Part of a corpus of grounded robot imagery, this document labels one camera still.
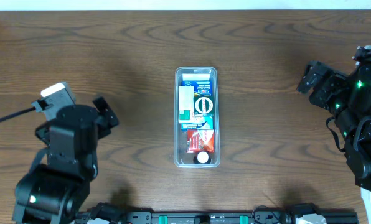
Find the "white green medicine box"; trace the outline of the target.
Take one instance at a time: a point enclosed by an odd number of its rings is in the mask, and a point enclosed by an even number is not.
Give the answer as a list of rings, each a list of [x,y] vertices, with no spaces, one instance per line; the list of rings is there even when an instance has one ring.
[[[194,113],[194,87],[180,86],[179,94],[179,123],[193,123]]]

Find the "blue Kool Fever box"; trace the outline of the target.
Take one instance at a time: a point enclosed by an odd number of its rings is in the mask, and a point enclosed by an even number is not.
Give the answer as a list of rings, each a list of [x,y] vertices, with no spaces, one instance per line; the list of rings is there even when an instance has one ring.
[[[205,81],[182,81],[181,86],[194,87],[194,95],[212,96],[212,87],[209,80]],[[188,129],[210,130],[214,128],[214,114],[195,115],[193,123],[180,123],[183,131]]]

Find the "dark green round-logo box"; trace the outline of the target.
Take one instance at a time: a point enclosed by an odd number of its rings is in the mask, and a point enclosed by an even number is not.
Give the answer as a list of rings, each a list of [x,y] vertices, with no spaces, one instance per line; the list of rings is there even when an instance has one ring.
[[[210,95],[194,95],[195,115],[207,115],[215,113],[215,101]]]

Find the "red Panadol box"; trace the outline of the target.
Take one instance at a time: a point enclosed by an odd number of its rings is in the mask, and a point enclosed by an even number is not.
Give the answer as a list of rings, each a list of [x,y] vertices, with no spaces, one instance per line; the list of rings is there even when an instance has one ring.
[[[187,130],[187,153],[195,153],[206,151],[208,153],[215,152],[215,131],[210,130]]]

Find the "dark Woods syrup bottle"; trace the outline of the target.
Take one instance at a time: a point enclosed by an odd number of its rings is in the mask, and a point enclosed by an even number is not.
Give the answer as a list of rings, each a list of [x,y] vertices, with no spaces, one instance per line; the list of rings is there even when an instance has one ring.
[[[194,156],[195,164],[209,164],[211,161],[210,154],[206,151],[200,151]]]

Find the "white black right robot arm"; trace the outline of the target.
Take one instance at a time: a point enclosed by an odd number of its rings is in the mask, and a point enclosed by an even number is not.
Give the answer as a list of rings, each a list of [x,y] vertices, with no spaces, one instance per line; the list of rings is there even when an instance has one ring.
[[[349,75],[318,60],[309,61],[297,91],[309,93],[312,105],[330,112],[326,122],[339,129],[332,132],[334,141],[360,187],[371,223],[371,45],[357,47],[352,58],[355,69]]]

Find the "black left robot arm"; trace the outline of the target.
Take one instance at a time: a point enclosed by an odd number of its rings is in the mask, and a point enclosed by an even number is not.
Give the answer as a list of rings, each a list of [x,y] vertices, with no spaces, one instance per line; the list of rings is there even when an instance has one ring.
[[[98,175],[98,141],[119,125],[103,97],[93,106],[58,106],[55,116],[35,130],[46,147],[16,185],[16,223],[71,223]]]

